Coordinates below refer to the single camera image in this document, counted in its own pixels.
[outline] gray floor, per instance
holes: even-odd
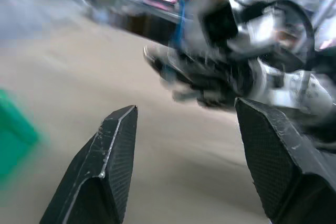
[[[268,223],[234,114],[177,104],[142,59],[142,38],[83,22],[2,50],[0,83],[45,140],[0,192],[0,223],[38,223],[101,120],[139,107],[126,224]]]

